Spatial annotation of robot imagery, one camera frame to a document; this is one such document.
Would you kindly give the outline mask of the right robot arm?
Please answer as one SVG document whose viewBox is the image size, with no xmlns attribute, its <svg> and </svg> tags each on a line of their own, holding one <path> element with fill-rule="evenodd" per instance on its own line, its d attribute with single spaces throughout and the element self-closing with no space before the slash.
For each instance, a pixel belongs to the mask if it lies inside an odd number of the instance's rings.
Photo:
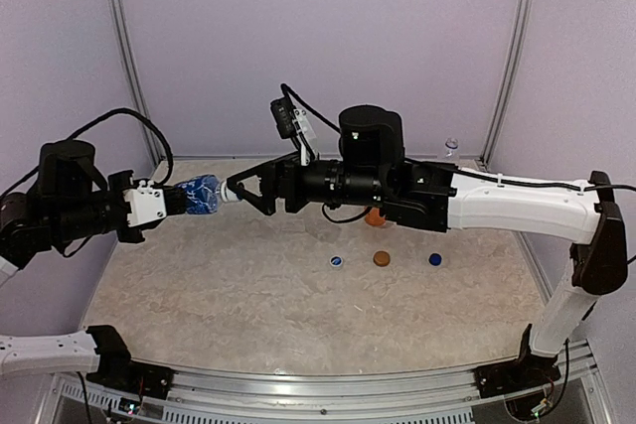
<svg viewBox="0 0 636 424">
<path fill-rule="evenodd" d="M 624 220 L 615 186 L 601 172 L 588 180 L 550 182 L 480 173 L 453 164 L 410 160 L 400 116 L 357 105 L 339 116 L 340 158 L 309 147 L 304 116 L 286 99 L 271 103 L 279 135 L 295 151 L 229 177 L 227 189 L 261 213 L 327 208 L 377 209 L 386 220 L 426 231 L 502 229 L 567 239 L 572 270 L 563 276 L 539 321 L 525 333 L 508 377 L 532 386 L 596 301 L 627 279 Z"/>
</svg>

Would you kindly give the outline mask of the small blue bottle white cap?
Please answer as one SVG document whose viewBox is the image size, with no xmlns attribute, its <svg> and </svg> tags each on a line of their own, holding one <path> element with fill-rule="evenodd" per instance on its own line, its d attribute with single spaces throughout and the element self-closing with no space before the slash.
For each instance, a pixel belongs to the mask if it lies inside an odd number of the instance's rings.
<svg viewBox="0 0 636 424">
<path fill-rule="evenodd" d="M 222 182 L 215 175 L 202 175 L 176 184 L 186 195 L 186 214 L 207 215 L 219 211 L 222 205 L 217 187 Z"/>
</svg>

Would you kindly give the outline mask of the blue label clear bottle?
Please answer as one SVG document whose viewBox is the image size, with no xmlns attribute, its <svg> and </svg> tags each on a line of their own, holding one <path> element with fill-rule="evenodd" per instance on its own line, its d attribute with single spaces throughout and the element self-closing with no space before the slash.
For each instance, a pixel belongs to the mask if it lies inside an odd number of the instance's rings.
<svg viewBox="0 0 636 424">
<path fill-rule="evenodd" d="M 457 164 L 460 159 L 459 142 L 456 138 L 448 137 L 444 143 L 442 159 L 445 162 Z"/>
</svg>

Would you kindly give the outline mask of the white Pocari Sweat cap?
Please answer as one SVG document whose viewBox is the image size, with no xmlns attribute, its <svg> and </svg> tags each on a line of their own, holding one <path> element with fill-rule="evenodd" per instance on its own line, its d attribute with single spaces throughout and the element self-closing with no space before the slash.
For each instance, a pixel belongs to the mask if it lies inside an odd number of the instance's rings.
<svg viewBox="0 0 636 424">
<path fill-rule="evenodd" d="M 333 268 L 341 268 L 344 264 L 344 260 L 340 256 L 332 256 L 330 258 L 330 264 Z"/>
</svg>

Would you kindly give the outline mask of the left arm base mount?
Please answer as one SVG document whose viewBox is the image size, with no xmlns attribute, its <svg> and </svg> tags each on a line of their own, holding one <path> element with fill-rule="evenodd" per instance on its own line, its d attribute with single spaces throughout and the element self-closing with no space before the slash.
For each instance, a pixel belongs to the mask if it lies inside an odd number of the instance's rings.
<svg viewBox="0 0 636 424">
<path fill-rule="evenodd" d="M 138 397 L 167 398 L 175 374 L 172 368 L 134 360 L 111 325 L 89 326 L 85 331 L 93 338 L 99 357 L 97 370 L 85 375 L 89 382 Z"/>
</svg>

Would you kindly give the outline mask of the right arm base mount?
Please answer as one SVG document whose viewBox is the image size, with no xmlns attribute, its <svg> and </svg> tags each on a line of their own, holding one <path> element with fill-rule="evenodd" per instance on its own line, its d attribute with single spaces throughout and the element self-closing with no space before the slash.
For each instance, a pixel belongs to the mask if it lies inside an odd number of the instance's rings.
<svg viewBox="0 0 636 424">
<path fill-rule="evenodd" d="M 532 326 L 522 334 L 520 351 L 514 359 L 477 366 L 473 370 L 481 398 L 510 394 L 549 384 L 561 378 L 557 356 L 534 355 L 530 347 Z"/>
</svg>

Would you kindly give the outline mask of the orange juice bottle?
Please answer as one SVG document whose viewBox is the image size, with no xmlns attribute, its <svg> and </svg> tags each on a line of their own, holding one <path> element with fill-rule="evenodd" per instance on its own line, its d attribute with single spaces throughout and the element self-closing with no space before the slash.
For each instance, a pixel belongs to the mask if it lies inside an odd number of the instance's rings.
<svg viewBox="0 0 636 424">
<path fill-rule="evenodd" d="M 387 219 L 382 215 L 380 209 L 372 208 L 366 214 L 365 222 L 372 227 L 383 227 L 387 224 Z"/>
</svg>

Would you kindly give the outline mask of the brown bottle cap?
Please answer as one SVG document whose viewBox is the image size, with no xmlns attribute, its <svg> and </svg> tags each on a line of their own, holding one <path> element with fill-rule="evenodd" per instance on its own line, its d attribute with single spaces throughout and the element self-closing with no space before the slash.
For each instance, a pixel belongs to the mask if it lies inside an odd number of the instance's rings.
<svg viewBox="0 0 636 424">
<path fill-rule="evenodd" d="M 379 267 L 386 267 L 391 263 L 391 256 L 383 250 L 379 250 L 373 255 L 373 262 Z"/>
</svg>

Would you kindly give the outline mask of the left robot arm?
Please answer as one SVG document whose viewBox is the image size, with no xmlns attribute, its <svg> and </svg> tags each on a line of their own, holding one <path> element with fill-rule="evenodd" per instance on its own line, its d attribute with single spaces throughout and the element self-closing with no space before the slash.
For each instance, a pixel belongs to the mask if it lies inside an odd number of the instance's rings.
<svg viewBox="0 0 636 424">
<path fill-rule="evenodd" d="M 1 201 L 1 280 L 24 270 L 39 253 L 67 256 L 76 240 L 113 232 L 122 243 L 140 243 L 143 225 L 135 214 L 144 192 L 132 174 L 105 177 L 94 164 L 95 148 L 80 140 L 45 144 L 36 181 L 25 193 Z M 112 326 L 90 326 L 57 336 L 1 338 L 4 377 L 54 372 L 106 377 L 120 389 L 132 387 L 139 368 Z"/>
</svg>

